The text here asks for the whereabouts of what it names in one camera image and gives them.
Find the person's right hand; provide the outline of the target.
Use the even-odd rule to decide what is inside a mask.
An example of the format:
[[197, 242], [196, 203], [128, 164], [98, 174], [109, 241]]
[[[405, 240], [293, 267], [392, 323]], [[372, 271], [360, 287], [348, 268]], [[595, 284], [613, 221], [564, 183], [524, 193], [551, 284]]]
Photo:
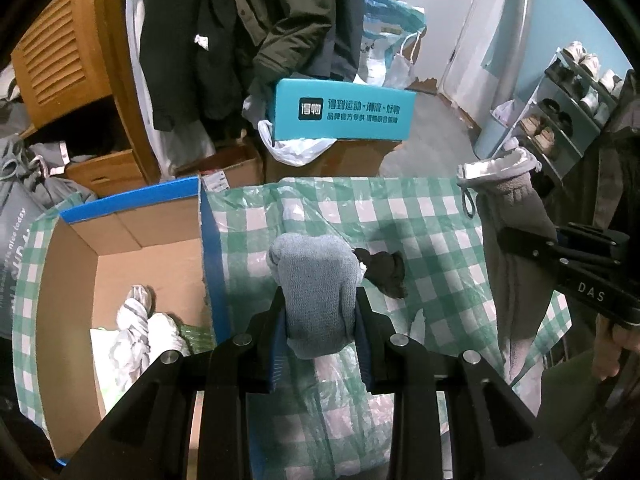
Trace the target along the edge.
[[635, 330], [611, 324], [608, 318], [599, 314], [593, 345], [593, 376], [599, 380], [615, 377], [620, 371], [620, 357], [623, 351], [636, 351], [637, 346]]

